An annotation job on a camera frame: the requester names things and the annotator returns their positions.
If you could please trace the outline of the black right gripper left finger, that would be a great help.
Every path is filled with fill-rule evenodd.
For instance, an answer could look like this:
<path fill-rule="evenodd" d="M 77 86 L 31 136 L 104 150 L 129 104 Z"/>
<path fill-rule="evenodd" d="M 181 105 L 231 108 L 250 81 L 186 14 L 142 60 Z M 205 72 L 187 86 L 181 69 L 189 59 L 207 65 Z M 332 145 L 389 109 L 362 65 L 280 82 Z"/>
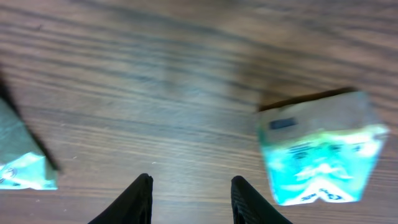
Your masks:
<path fill-rule="evenodd" d="M 151 224 L 153 178 L 146 173 L 89 224 Z"/>

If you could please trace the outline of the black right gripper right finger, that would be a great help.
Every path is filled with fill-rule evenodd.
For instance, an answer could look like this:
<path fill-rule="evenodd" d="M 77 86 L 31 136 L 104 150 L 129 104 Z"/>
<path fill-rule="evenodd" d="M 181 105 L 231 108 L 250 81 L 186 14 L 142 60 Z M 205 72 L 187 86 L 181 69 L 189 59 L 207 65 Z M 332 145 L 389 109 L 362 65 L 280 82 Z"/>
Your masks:
<path fill-rule="evenodd" d="M 234 224 L 292 224 L 240 175 L 231 180 L 231 206 Z"/>

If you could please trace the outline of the small teal white box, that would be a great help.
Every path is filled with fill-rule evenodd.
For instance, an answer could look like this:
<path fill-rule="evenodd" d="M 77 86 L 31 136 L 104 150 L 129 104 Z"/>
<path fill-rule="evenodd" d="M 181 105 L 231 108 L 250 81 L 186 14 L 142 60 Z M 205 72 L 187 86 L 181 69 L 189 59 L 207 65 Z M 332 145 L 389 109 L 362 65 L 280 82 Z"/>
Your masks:
<path fill-rule="evenodd" d="M 361 200 L 389 134 L 365 92 L 323 93 L 257 115 L 259 145 L 279 205 Z"/>

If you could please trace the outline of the teal tissue pack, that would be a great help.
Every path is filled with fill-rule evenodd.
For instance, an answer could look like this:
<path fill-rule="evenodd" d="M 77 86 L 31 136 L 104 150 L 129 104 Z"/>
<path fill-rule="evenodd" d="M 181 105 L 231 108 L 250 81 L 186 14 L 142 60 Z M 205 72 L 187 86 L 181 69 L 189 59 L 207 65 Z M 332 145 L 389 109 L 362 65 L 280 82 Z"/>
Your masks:
<path fill-rule="evenodd" d="M 1 189 L 58 189 L 57 171 L 4 100 L 1 100 Z"/>

